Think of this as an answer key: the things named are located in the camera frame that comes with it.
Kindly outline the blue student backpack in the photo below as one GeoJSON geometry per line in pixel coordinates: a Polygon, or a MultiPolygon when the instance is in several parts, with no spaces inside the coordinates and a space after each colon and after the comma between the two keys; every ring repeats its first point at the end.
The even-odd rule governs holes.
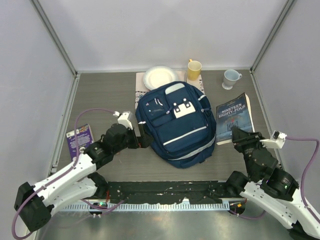
{"type": "Polygon", "coordinates": [[[215,149],[217,123],[211,104],[187,82],[174,81],[147,92],[135,116],[153,137],[154,152],[176,168],[203,163],[215,149]]]}

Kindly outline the purple paperback book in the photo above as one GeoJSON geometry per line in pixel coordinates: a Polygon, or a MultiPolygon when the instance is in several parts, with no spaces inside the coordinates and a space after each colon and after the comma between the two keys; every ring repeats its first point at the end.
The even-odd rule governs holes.
{"type": "MultiPolygon", "coordinates": [[[[92,143],[94,143],[94,137],[89,124],[85,124],[76,129],[77,142],[78,142],[78,151],[80,154],[92,143]]],[[[77,150],[75,142],[75,131],[71,130],[66,133],[67,145],[72,161],[76,160],[77,150]]]]}

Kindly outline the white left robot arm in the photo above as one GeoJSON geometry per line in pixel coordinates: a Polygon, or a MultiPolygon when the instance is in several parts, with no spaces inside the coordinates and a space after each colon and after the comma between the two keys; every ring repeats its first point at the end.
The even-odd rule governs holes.
{"type": "Polygon", "coordinates": [[[11,231],[15,234],[16,221],[21,218],[30,233],[45,226],[64,207],[85,198],[102,199],[108,183],[97,171],[110,163],[125,149],[147,148],[152,137],[145,131],[145,123],[135,130],[121,123],[113,124],[101,139],[89,145],[76,159],[53,175],[31,185],[18,187],[14,209],[16,214],[11,231]]]}

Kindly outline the Nineteen Eighty-Four book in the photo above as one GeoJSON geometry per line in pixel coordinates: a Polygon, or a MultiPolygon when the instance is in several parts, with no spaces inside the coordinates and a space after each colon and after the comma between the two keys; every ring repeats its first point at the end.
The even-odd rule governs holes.
{"type": "Polygon", "coordinates": [[[232,127],[254,132],[250,99],[246,93],[216,107],[216,144],[232,142],[232,127]]]}

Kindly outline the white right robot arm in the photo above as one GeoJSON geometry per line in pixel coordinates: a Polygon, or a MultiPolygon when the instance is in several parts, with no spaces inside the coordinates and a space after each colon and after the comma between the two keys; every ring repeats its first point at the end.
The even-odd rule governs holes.
{"type": "Polygon", "coordinates": [[[243,155],[247,174],[233,171],[226,181],[226,193],[242,196],[278,220],[294,240],[320,238],[320,214],[305,197],[305,177],[295,178],[278,165],[269,149],[281,149],[287,140],[299,141],[280,131],[267,139],[260,132],[233,127],[232,143],[243,155]]]}

